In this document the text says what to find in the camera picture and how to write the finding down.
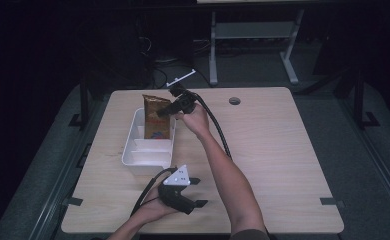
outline metal stand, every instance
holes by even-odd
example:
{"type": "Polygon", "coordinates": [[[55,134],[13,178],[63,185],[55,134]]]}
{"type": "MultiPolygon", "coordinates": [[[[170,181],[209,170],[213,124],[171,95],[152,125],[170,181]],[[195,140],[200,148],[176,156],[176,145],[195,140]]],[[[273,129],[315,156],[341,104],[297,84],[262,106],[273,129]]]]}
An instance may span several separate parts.
{"type": "Polygon", "coordinates": [[[289,60],[304,10],[299,10],[295,21],[288,22],[254,22],[254,23],[217,23],[216,13],[212,13],[211,19],[211,50],[210,50],[210,84],[217,85],[216,68],[216,39],[238,38],[288,38],[289,44],[284,52],[280,53],[286,73],[292,84],[298,84],[298,78],[289,60]]]}

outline white triangular marker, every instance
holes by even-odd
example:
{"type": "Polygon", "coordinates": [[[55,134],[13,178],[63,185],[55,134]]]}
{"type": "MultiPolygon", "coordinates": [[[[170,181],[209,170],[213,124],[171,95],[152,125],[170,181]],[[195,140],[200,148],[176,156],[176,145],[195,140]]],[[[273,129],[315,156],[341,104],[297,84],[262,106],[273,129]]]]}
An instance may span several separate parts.
{"type": "Polygon", "coordinates": [[[189,186],[191,181],[189,180],[188,169],[186,165],[181,166],[170,177],[163,181],[164,185],[169,186],[189,186]]]}

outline sleeve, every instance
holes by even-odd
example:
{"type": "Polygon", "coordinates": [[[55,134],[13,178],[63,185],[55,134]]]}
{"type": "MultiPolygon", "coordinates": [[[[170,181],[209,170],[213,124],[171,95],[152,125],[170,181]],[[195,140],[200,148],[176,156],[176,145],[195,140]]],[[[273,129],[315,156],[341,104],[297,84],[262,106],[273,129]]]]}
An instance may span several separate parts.
{"type": "Polygon", "coordinates": [[[247,229],[240,232],[235,233],[230,240],[270,240],[267,233],[262,232],[257,229],[247,229]]]}

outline brown paper bag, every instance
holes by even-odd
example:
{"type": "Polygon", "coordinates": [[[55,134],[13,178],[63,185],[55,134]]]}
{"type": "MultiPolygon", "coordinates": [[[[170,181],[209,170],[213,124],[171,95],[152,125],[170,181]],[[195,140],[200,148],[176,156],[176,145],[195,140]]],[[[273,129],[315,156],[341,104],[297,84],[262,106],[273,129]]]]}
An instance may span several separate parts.
{"type": "Polygon", "coordinates": [[[156,96],[143,95],[145,108],[145,139],[170,139],[170,116],[158,117],[157,111],[171,101],[156,96]]]}

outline forearm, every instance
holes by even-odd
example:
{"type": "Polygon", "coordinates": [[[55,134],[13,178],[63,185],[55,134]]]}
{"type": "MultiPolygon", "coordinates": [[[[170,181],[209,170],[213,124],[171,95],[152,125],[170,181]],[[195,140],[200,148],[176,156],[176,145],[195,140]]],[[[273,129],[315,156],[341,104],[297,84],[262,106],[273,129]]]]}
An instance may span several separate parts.
{"type": "Polygon", "coordinates": [[[205,149],[218,192],[228,212],[232,233],[241,230],[239,228],[264,228],[261,209],[245,175],[211,133],[204,133],[198,138],[205,149]]]}
{"type": "Polygon", "coordinates": [[[145,225],[144,219],[138,214],[129,218],[118,228],[108,240],[131,240],[132,237],[145,225]]]}

